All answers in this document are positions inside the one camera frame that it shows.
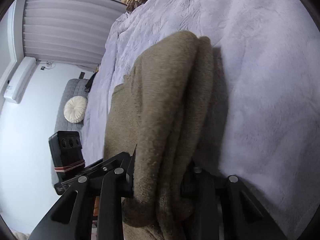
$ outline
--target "gray curtain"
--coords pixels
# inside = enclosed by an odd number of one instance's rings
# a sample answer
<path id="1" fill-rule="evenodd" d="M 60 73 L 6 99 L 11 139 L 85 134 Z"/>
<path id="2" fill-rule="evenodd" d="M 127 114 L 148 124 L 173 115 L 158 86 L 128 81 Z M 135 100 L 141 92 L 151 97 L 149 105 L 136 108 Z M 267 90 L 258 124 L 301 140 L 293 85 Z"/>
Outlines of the gray curtain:
<path id="1" fill-rule="evenodd" d="M 120 0 L 26 0 L 23 48 L 28 57 L 95 69 L 111 25 L 123 13 Z"/>

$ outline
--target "bed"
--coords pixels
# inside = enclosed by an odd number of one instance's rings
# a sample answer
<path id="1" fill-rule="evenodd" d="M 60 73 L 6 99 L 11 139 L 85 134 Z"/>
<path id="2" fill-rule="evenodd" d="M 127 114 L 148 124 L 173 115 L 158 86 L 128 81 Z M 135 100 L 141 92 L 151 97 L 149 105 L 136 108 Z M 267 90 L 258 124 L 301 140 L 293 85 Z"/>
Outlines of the bed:
<path id="1" fill-rule="evenodd" d="M 208 36 L 216 59 L 194 159 L 242 177 L 296 239 L 320 203 L 320 33 L 299 0 L 148 0 L 119 17 L 88 97 L 86 165 L 103 156 L 114 87 L 138 55 L 178 30 Z"/>

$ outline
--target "white air conditioner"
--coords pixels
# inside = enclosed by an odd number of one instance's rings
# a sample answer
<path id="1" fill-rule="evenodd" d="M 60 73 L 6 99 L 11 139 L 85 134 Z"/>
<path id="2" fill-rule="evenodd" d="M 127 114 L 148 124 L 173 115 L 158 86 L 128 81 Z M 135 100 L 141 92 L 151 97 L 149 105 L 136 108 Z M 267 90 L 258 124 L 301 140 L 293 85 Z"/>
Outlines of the white air conditioner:
<path id="1" fill-rule="evenodd" d="M 8 102 L 16 104 L 20 103 L 23 92 L 28 85 L 28 81 L 30 80 L 35 67 L 36 59 L 34 57 L 24 57 L 4 92 L 4 98 Z"/>

